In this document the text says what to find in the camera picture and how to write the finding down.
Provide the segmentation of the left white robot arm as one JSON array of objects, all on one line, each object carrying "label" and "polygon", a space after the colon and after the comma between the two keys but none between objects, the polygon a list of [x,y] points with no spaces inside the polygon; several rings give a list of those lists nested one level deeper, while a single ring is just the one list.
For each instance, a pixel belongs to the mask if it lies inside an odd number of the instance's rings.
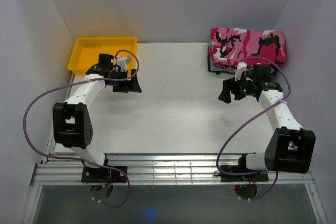
[{"label": "left white robot arm", "polygon": [[100,182],[111,177],[111,168],[106,165],[106,154],[93,145],[89,108],[108,86],[113,92],[142,91],[137,77],[138,68],[128,69],[131,60],[136,58],[128,50],[118,50],[115,55],[100,54],[98,62],[86,71],[84,80],[76,84],[77,90],[64,102],[53,106],[55,142],[74,151],[85,166],[94,168],[93,175]]}]

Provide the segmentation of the pink camouflage trousers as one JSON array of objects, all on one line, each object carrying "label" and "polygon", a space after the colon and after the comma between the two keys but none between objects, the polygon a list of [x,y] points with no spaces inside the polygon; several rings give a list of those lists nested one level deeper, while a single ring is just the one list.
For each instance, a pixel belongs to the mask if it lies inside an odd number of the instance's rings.
[{"label": "pink camouflage trousers", "polygon": [[216,27],[210,31],[209,54],[221,69],[247,57],[266,58],[281,66],[286,62],[286,40],[279,30]]}]

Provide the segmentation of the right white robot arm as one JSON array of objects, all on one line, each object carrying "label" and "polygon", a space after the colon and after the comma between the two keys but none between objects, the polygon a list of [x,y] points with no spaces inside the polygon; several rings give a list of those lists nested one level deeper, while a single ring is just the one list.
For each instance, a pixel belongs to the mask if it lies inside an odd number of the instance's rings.
[{"label": "right white robot arm", "polygon": [[221,166],[219,172],[250,180],[263,172],[305,174],[310,168],[316,136],[297,122],[286,103],[287,96],[280,84],[274,82],[271,65],[254,65],[250,76],[247,65],[235,64],[234,77],[224,80],[218,99],[227,104],[252,96],[262,106],[273,129],[273,135],[261,153],[242,155],[236,166]]}]

